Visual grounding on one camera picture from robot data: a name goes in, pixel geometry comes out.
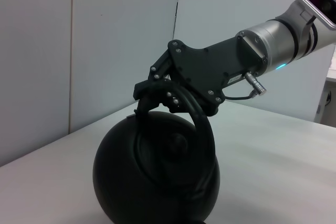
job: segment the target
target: blue led light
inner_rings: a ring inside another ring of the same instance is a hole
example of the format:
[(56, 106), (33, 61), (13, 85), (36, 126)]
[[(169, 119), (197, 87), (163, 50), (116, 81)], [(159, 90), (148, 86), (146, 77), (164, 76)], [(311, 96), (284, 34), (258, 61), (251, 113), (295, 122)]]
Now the blue led light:
[(277, 67), (276, 69), (282, 68), (282, 67), (284, 67), (285, 65), (287, 65), (287, 64), (282, 64), (282, 65), (280, 65), (279, 67)]

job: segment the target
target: black kettle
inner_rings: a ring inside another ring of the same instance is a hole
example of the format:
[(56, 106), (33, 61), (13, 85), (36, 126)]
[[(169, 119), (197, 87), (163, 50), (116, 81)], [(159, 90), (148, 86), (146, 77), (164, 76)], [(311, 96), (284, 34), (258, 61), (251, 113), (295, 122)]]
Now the black kettle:
[[(149, 111), (159, 101), (165, 104), (167, 90), (194, 125)], [(203, 223), (219, 191), (207, 116), (190, 92), (172, 81), (146, 83), (142, 91), (135, 114), (115, 125), (98, 148), (93, 166), (97, 199), (114, 224)]]

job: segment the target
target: black ring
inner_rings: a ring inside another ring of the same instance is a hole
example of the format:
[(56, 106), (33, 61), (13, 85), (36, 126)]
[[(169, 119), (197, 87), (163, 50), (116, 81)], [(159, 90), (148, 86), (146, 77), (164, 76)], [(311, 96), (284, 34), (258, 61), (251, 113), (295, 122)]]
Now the black ring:
[(304, 55), (302, 57), (305, 57), (305, 56), (308, 55), (308, 51), (309, 51), (310, 46), (311, 46), (311, 35), (309, 33), (309, 38), (308, 38), (308, 42), (307, 42), (307, 48), (306, 48), (306, 51), (305, 51), (305, 53), (304, 53)]
[(318, 33), (315, 24), (313, 23), (311, 25), (311, 28), (313, 29), (313, 34), (314, 34), (314, 44), (313, 47), (311, 48), (310, 52), (313, 52), (315, 50), (315, 47), (317, 45), (317, 40), (318, 40)]
[(272, 21), (272, 20), (282, 23), (284, 26), (287, 27), (287, 29), (292, 34), (293, 41), (294, 41), (294, 54), (293, 54), (293, 57), (291, 58), (291, 60), (287, 63), (287, 64), (290, 64), (292, 61), (294, 61), (296, 55), (299, 52), (299, 40), (298, 40), (298, 37), (296, 36), (296, 33), (295, 33), (294, 29), (286, 21), (283, 21), (283, 20), (278, 19), (278, 18), (271, 19), (269, 21)]

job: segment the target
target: wall seam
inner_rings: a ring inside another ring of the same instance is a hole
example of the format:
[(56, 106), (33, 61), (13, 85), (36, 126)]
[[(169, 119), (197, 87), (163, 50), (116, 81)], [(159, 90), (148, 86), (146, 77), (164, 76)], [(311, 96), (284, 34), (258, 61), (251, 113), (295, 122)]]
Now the wall seam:
[(73, 41), (74, 41), (74, 21), (73, 21), (73, 11), (74, 11), (74, 0), (71, 0), (71, 21), (70, 21), (70, 89), (69, 89), (69, 127), (68, 134), (71, 133), (71, 109), (72, 109), (72, 55), (73, 55)]

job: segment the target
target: robotic arm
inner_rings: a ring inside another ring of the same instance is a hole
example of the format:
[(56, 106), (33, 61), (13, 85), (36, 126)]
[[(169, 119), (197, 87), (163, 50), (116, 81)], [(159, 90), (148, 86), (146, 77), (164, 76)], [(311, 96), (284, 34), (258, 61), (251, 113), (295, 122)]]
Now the robotic arm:
[[(179, 40), (168, 44), (168, 50), (151, 66), (149, 79), (138, 83), (134, 98), (141, 99), (152, 82), (168, 75), (186, 88), (207, 116), (228, 100), (250, 99), (266, 89), (256, 79), (284, 67), (332, 43), (336, 43), (336, 0), (296, 0), (282, 15), (260, 25), (242, 30), (226, 41), (193, 49)], [(246, 97), (226, 97), (222, 89), (246, 79), (253, 91)], [(154, 108), (158, 97), (152, 99)], [(186, 112), (182, 101), (167, 90), (162, 103), (172, 113)]]

